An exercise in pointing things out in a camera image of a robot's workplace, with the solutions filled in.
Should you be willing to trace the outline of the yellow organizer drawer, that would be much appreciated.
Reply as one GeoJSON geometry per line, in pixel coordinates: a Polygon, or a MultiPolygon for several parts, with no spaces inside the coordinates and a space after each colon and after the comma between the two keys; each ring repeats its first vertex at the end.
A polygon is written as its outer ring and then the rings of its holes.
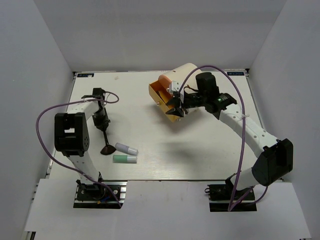
{"type": "Polygon", "coordinates": [[[159,83],[158,80],[149,84],[148,92],[150,97],[157,104],[158,108],[171,122],[176,122],[178,119],[180,119],[178,116],[166,114],[166,112],[171,108],[171,106],[166,106],[166,103],[172,98],[172,95],[165,91],[164,87],[159,83]]]}

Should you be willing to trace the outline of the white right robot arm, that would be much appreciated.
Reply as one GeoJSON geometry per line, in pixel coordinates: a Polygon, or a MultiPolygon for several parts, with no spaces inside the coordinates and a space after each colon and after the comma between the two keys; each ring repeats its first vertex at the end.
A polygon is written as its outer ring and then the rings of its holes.
{"type": "Polygon", "coordinates": [[[253,151],[257,160],[248,169],[228,177],[225,181],[226,195],[236,200],[244,189],[262,185],[268,187],[293,170],[293,143],[279,140],[242,113],[241,106],[228,93],[221,93],[215,76],[210,72],[197,74],[197,89],[180,94],[182,86],[177,81],[169,84],[172,98],[167,102],[173,108],[167,115],[184,117],[188,109],[203,107],[219,121],[229,126],[253,151]]]}

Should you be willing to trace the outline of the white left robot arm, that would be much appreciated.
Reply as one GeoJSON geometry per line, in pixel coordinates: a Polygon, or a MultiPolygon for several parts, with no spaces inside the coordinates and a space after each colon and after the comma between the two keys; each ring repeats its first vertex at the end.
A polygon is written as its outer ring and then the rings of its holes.
{"type": "Polygon", "coordinates": [[[110,119],[104,104],[106,93],[102,88],[94,88],[92,94],[83,96],[82,101],[75,104],[73,109],[57,113],[54,117],[55,149],[80,171],[81,184],[90,185],[92,180],[95,181],[89,186],[88,193],[96,200],[105,196],[106,187],[99,183],[102,175],[95,168],[88,152],[90,136],[87,120],[92,118],[94,126],[103,133],[105,147],[101,153],[113,153],[114,147],[109,144],[107,137],[110,119]]]}

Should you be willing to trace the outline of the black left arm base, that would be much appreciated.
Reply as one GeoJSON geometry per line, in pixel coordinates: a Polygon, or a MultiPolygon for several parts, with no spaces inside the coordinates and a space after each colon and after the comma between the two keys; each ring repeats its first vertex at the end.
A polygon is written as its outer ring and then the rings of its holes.
{"type": "Polygon", "coordinates": [[[77,180],[73,202],[76,209],[120,209],[127,192],[126,181],[105,181],[110,190],[97,184],[84,184],[77,180]]]}

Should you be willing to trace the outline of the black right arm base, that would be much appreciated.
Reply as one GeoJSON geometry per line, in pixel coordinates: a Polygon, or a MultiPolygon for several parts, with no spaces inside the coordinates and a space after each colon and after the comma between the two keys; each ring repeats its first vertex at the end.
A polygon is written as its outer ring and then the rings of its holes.
{"type": "MultiPolygon", "coordinates": [[[[224,181],[213,181],[208,184],[204,192],[208,196],[209,210],[212,213],[227,212],[232,196],[232,187],[226,185],[224,181]]],[[[244,197],[231,211],[232,212],[256,212],[257,207],[254,203],[256,200],[254,190],[244,197]]]]}

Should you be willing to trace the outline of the black fan makeup brush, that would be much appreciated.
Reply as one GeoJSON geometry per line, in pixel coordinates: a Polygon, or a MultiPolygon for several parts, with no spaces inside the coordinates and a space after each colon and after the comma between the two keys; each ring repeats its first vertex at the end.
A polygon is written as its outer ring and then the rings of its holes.
{"type": "Polygon", "coordinates": [[[100,153],[104,156],[108,156],[113,154],[115,151],[116,151],[116,148],[109,143],[109,145],[105,144],[105,146],[101,149],[100,153]]]}

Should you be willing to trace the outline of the cream round drawer organizer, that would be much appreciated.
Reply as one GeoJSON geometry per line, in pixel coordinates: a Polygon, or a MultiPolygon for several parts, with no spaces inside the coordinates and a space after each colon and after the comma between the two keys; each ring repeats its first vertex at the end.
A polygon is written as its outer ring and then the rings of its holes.
{"type": "MultiPolygon", "coordinates": [[[[167,76],[171,81],[179,82],[180,89],[181,89],[181,85],[182,85],[183,81],[185,80],[187,75],[195,68],[197,68],[197,66],[194,65],[193,63],[186,63],[186,64],[183,64],[173,70],[167,71],[161,75],[167,76]]],[[[187,82],[184,84],[183,87],[191,87],[193,89],[197,89],[196,75],[200,74],[200,73],[202,73],[202,71],[199,69],[196,72],[194,72],[188,78],[187,82]]]]}

